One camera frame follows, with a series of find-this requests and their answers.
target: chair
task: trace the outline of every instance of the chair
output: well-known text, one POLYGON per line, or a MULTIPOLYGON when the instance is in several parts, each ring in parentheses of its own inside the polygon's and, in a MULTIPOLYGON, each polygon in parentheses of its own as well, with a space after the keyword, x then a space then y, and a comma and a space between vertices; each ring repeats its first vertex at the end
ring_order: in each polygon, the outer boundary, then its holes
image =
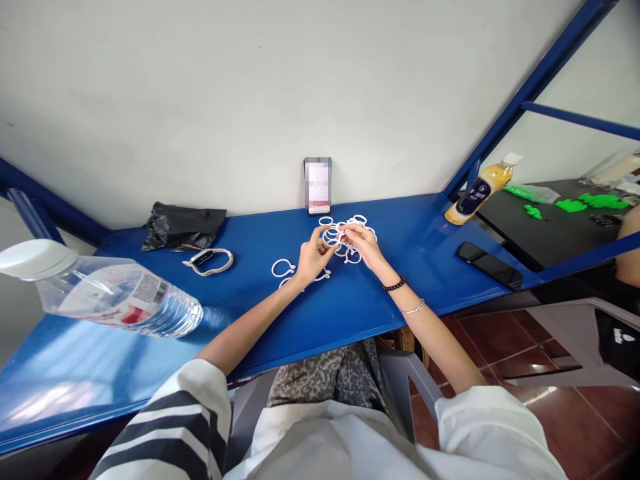
MULTIPOLYGON (((379 357, 385 383, 383 394, 389 417, 402 435, 415 442, 409 378, 413 380, 433 418, 437 418, 435 402, 443 397, 442 392, 414 353, 382 350, 379 357)), ((225 472, 236 466, 249 450, 255 426, 267 405, 269 390, 276 373, 277 369, 269 370, 236 391, 231 434, 225 456, 225 472)))
POLYGON ((569 353, 554 359, 557 365, 578 369, 538 373, 505 380, 512 385, 544 385, 547 387, 638 386, 638 382, 608 364, 600 354, 597 327, 598 310, 615 321, 640 332, 640 317, 598 298, 572 300, 550 305, 524 308, 569 353))

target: sleeve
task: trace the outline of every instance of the sleeve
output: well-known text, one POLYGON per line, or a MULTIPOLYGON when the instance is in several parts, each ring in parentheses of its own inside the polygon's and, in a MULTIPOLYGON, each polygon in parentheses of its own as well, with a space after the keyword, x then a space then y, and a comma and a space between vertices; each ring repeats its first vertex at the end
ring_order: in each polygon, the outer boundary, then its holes
POLYGON ((224 374, 192 360, 132 418, 90 479, 220 479, 230 422, 224 374))
POLYGON ((472 387, 435 404, 440 449, 531 478, 566 479, 542 425, 502 387, 472 387))

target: blue table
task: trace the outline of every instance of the blue table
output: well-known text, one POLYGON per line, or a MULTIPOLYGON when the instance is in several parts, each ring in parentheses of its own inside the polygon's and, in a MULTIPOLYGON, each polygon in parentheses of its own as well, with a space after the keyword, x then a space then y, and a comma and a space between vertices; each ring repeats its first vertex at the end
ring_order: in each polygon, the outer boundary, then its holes
MULTIPOLYGON (((335 205, 332 217, 368 218, 382 252, 412 288, 444 315, 508 290, 455 257, 470 241, 539 280, 477 225, 444 220, 450 202, 420 195, 335 205)), ((215 246, 231 250, 232 268, 199 277, 181 264, 188 253, 140 253, 146 231, 112 234, 96 255, 130 257, 215 309, 184 339, 154 339, 104 325, 47 315, 0 373, 0 453, 71 435, 142 408, 156 389, 208 340, 278 287, 275 260, 297 264, 300 244, 318 224, 303 209, 227 219, 215 246)), ((246 377, 404 326, 364 262, 329 262, 331 278, 313 283, 283 312, 236 368, 246 377)))

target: white watch strap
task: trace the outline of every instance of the white watch strap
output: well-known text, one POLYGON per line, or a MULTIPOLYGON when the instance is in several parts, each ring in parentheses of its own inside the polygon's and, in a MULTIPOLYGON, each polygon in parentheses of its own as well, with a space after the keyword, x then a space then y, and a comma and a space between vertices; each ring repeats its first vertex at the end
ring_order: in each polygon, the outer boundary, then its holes
POLYGON ((224 272, 224 270, 227 270, 231 266, 232 263, 233 263, 233 254, 229 250, 226 250, 226 249, 206 249, 206 250, 202 250, 201 252, 198 252, 198 254, 194 255, 189 261, 182 262, 183 265, 191 267, 193 269, 193 271, 196 272, 201 277, 208 277, 209 275, 212 275, 214 273, 224 272), (198 270, 198 266, 193 264, 193 261, 196 260, 198 257, 200 257, 202 254, 204 254, 206 252, 209 252, 209 251, 212 252, 212 253, 226 253, 227 256, 229 257, 229 261, 226 262, 226 264, 224 264, 220 268, 207 270, 206 272, 201 272, 200 270, 198 270))

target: striped shirt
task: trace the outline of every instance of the striped shirt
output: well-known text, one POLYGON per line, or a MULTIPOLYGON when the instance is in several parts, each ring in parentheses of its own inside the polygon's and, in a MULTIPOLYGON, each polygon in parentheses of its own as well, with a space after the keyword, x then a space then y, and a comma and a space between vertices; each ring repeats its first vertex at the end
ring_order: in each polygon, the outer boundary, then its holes
MULTIPOLYGON (((333 400, 265 408, 225 480, 566 479, 536 417, 502 387, 435 404, 440 451, 410 443, 382 412, 333 400)), ((202 359, 176 372, 105 452, 92 479, 222 478, 227 381, 202 359)))

